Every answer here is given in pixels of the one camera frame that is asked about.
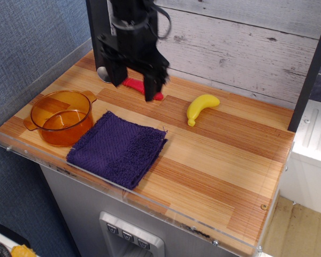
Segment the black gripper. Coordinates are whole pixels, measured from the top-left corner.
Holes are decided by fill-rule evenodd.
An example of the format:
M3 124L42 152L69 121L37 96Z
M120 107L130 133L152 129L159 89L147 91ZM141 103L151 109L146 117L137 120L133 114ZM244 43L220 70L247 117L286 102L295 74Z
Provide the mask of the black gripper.
M98 37L109 78L117 87L126 80L128 67L143 74L145 101L152 101L157 89L162 88L168 78L169 62L157 50L156 44L169 32L158 35L157 10L148 11L139 22L111 18L111 34Z

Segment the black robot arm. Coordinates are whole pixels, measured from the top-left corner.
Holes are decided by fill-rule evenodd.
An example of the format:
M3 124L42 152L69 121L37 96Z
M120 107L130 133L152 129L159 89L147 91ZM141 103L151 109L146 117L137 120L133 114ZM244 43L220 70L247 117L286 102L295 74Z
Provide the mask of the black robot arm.
M157 41L166 39L170 31L158 34L158 14L170 16L154 1L111 1L110 5L110 29L98 37L108 76L119 86L127 79L128 69L142 74L145 100L151 101L166 84L169 67Z

